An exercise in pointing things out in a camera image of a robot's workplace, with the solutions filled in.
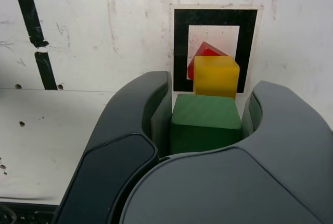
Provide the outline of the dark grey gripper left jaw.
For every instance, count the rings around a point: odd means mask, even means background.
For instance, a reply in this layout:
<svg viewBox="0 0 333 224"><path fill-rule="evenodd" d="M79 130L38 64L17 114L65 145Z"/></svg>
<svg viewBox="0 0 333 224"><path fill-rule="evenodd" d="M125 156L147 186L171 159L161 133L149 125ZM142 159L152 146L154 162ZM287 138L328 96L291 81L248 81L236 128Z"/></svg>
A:
<svg viewBox="0 0 333 224"><path fill-rule="evenodd" d="M171 75L151 71L132 80L101 113L54 223L119 223L135 184L168 156Z"/></svg>

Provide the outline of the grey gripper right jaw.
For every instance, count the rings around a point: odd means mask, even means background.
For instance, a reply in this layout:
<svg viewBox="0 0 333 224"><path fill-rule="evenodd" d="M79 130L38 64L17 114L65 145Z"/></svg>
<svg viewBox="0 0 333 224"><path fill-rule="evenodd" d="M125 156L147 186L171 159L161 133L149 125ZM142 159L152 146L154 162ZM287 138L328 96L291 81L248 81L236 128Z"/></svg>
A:
<svg viewBox="0 0 333 224"><path fill-rule="evenodd" d="M120 223L332 223L332 132L291 89L259 82L245 138L172 155L130 193Z"/></svg>

